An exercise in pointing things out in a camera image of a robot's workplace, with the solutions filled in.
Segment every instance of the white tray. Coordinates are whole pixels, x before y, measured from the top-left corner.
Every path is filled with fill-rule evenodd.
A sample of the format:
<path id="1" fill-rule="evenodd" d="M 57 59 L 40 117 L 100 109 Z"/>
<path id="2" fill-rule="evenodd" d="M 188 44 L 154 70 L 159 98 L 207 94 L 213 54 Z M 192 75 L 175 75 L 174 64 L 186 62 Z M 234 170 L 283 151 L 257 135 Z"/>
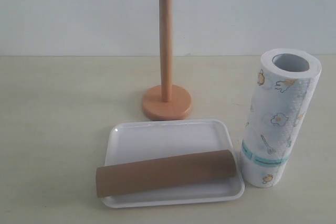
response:
<path id="1" fill-rule="evenodd" d="M 230 150 L 237 175 L 208 183 L 156 189 L 102 198 L 111 208 L 145 207 L 227 201 L 245 189 L 226 126 L 218 120 L 123 123 L 110 133 L 105 166 L 199 152 Z"/>

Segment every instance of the paper towel holder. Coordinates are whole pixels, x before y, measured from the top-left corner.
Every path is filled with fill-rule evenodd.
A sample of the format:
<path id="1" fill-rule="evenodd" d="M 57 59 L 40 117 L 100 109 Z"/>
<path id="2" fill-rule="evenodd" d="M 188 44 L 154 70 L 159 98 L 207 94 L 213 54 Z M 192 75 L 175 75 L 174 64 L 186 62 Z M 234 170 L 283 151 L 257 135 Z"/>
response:
<path id="1" fill-rule="evenodd" d="M 142 98 L 142 111 L 153 121 L 182 120 L 192 110 L 191 95 L 172 84 L 172 0 L 159 0 L 161 85 L 150 88 Z"/>

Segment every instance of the round wooden base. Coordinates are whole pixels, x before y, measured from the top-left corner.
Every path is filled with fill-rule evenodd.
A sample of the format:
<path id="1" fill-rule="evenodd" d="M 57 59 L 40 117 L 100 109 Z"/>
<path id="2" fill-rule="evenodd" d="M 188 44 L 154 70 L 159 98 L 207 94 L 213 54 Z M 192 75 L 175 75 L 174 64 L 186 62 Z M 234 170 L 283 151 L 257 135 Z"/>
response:
<path id="1" fill-rule="evenodd" d="M 161 85 L 149 89 L 142 98 L 142 111 L 152 121 L 182 120 L 191 110 L 190 94 L 177 85 L 172 85 L 170 102 L 162 102 Z"/>

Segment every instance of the beige table surface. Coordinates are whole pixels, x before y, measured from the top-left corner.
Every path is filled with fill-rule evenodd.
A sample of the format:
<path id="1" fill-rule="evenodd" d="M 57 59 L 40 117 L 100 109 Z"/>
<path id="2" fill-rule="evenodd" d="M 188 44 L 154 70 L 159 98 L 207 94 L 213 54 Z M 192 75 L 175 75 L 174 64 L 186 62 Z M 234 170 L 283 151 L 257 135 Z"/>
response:
<path id="1" fill-rule="evenodd" d="M 0 58 L 0 223 L 335 223 L 336 57 L 322 75 L 278 185 L 230 202 L 107 208 L 95 195 L 110 130 L 147 121 L 158 57 Z M 239 151 L 260 57 L 175 57 L 190 119 L 214 118 Z"/>

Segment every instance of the printed paper towel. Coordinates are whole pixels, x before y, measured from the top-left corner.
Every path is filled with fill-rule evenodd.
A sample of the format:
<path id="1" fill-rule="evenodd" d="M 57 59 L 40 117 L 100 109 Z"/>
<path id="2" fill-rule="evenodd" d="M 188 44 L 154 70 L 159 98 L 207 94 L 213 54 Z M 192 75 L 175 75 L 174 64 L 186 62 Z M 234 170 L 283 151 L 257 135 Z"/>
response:
<path id="1" fill-rule="evenodd" d="M 250 184 L 270 187 L 280 181 L 320 73 L 320 61 L 303 51 L 262 55 L 240 152 L 242 175 Z"/>

